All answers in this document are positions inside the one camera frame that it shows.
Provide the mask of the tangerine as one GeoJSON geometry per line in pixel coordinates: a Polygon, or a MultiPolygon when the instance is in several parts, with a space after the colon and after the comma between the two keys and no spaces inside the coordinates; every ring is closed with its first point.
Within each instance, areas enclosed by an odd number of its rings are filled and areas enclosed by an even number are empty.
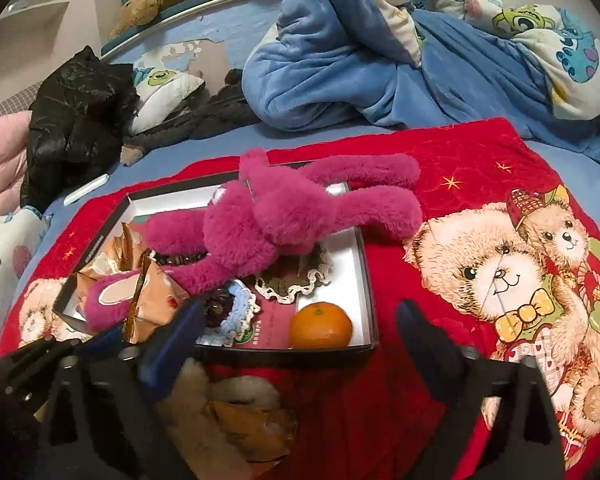
{"type": "Polygon", "coordinates": [[[353,325],[345,310],[330,302],[314,302],[291,319],[288,342],[291,349],[325,350],[346,348],[353,325]]]}

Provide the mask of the magenta plush bear toy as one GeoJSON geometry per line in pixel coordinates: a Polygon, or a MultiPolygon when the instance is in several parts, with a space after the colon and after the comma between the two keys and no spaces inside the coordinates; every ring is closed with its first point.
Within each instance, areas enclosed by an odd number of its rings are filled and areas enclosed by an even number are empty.
{"type": "Polygon", "coordinates": [[[422,223],[407,154],[336,155],[299,168],[273,166],[262,148],[239,159],[238,177],[204,208],[163,211],[141,226],[148,250],[189,295],[256,275],[283,256],[307,255],[329,235],[374,226],[404,242],[422,223]]]}

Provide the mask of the cream plush rabbit toy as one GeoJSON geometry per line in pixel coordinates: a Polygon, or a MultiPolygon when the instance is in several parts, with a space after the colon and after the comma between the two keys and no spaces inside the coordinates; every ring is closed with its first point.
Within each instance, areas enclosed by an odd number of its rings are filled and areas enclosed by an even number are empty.
{"type": "Polygon", "coordinates": [[[206,414],[210,401],[247,408],[278,408],[279,393],[266,379],[238,376],[210,382],[201,363],[187,359],[171,392],[155,404],[166,432],[199,479],[251,479],[247,460],[206,414]]]}

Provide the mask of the blue crochet scrunchie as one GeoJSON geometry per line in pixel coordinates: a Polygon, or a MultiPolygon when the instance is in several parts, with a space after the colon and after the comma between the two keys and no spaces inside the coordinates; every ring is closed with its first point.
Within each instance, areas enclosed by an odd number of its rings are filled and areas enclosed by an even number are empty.
{"type": "Polygon", "coordinates": [[[216,327],[207,327],[196,340],[197,344],[207,347],[230,348],[241,344],[253,335],[252,322],[261,312],[257,296],[239,280],[230,280],[215,294],[223,293],[228,297],[228,313],[216,327]]]}

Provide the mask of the red teddy bear blanket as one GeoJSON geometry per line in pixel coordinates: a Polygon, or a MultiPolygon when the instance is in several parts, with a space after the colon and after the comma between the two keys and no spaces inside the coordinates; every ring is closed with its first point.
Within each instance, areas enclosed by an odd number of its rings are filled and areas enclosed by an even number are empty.
{"type": "Polygon", "coordinates": [[[360,365],[266,371],[299,415],[294,448],[272,479],[394,479],[415,463],[443,408],[400,341],[402,299],[457,344],[516,358],[547,349],[550,318],[540,310],[559,280],[600,287],[600,258],[588,271],[557,259],[600,244],[596,223],[503,118],[272,150],[268,161],[394,153],[418,163],[422,225],[405,244],[363,233],[379,346],[360,365]],[[506,324],[525,314],[535,326],[507,339],[506,324]]]}

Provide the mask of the white monster scream pillow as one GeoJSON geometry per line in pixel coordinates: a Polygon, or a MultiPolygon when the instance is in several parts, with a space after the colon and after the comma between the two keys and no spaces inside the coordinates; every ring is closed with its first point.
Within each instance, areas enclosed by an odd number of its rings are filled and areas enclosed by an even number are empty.
{"type": "Polygon", "coordinates": [[[40,247],[52,218],[29,206],[0,216],[0,335],[20,278],[40,247]]]}

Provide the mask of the black shallow box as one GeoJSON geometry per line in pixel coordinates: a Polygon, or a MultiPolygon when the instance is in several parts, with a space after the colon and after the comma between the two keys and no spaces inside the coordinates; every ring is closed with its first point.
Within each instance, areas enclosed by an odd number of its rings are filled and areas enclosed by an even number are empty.
{"type": "MultiPolygon", "coordinates": [[[[73,266],[73,272],[90,263],[105,243],[121,234],[123,223],[140,224],[163,211],[199,209],[207,205],[221,185],[237,176],[236,171],[230,171],[124,192],[116,200],[116,208],[105,218],[104,224],[73,266]]],[[[312,359],[325,359],[328,354],[334,362],[340,362],[357,359],[362,353],[375,349],[379,336],[361,231],[350,228],[332,234],[322,241],[322,245],[332,262],[330,282],[317,286],[309,295],[299,294],[291,304],[268,300],[245,282],[231,281],[230,292],[236,298],[236,308],[252,311],[244,315],[249,328],[241,340],[234,340],[229,347],[216,344],[207,336],[201,337],[194,345],[201,359],[257,366],[302,366],[309,365],[312,359]],[[336,304],[349,315],[353,326],[350,344],[346,348],[332,350],[289,348],[287,330],[290,316],[319,301],[336,304]]]]}

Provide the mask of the brown crochet scrunchie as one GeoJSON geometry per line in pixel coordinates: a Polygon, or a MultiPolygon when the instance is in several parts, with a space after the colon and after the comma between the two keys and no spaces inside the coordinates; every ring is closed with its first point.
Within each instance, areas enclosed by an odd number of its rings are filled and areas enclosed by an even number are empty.
{"type": "Polygon", "coordinates": [[[286,255],[256,275],[254,289],[266,300],[294,304],[329,285],[334,274],[332,256],[323,243],[316,243],[304,256],[286,255]]]}

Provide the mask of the black puffer jacket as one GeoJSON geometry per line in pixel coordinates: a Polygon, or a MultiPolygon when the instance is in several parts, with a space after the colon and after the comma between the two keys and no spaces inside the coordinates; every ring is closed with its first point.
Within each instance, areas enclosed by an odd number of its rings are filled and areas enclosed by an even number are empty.
{"type": "Polygon", "coordinates": [[[44,212],[104,174],[119,159],[137,102],[133,66],[108,64],[91,47],[51,73],[30,105],[20,205],[44,212]]]}

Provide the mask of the pink quilted comforter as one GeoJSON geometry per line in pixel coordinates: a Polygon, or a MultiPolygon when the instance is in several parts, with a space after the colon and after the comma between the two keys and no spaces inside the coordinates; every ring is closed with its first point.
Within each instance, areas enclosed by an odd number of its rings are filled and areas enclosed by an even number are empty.
{"type": "Polygon", "coordinates": [[[19,207],[30,121],[28,110],[0,117],[0,216],[19,207]]]}

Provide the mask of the small monster print pillow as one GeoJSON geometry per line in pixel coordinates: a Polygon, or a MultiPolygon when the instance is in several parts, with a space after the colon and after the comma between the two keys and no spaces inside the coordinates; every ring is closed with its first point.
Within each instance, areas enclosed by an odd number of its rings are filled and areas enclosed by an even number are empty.
{"type": "Polygon", "coordinates": [[[160,67],[135,67],[133,81],[138,101],[129,125],[131,136],[162,124],[181,102],[206,84],[190,73],[160,67]]]}

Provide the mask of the dark grey garment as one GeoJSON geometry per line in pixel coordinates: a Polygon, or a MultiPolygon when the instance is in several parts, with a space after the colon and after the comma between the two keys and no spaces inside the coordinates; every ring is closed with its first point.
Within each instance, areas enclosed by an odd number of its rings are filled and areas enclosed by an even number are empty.
{"type": "Polygon", "coordinates": [[[224,78],[224,86],[207,101],[187,99],[194,106],[140,133],[124,137],[120,164],[131,167],[157,148],[167,148],[185,140],[214,138],[227,131],[250,126],[259,121],[242,93],[242,70],[232,68],[224,78]]]}

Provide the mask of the blue bed headboard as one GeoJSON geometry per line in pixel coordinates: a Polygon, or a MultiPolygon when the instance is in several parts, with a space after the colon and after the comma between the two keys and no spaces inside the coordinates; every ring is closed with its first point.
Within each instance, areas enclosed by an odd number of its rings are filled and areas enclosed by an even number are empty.
{"type": "Polygon", "coordinates": [[[229,70],[242,68],[276,21],[280,0],[196,0],[142,29],[128,30],[102,47],[111,64],[176,70],[200,77],[215,94],[229,70]]]}

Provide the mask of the blue monster print duvet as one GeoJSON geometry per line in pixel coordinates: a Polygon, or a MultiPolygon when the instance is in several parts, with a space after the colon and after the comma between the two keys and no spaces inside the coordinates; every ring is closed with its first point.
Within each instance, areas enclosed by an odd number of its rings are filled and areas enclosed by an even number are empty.
{"type": "Polygon", "coordinates": [[[437,127],[504,117],[600,164],[600,40],[567,10],[504,0],[279,0],[242,91],[286,131],[363,116],[437,127]]]}

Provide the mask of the white wall shelf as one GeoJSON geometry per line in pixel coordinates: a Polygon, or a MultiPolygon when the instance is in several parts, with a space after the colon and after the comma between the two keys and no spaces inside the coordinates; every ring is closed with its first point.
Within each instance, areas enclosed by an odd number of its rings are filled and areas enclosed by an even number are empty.
{"type": "Polygon", "coordinates": [[[18,0],[9,3],[0,14],[0,32],[27,32],[47,26],[56,18],[63,16],[68,8],[69,1],[46,1],[42,3],[28,3],[27,0],[18,0]]]}

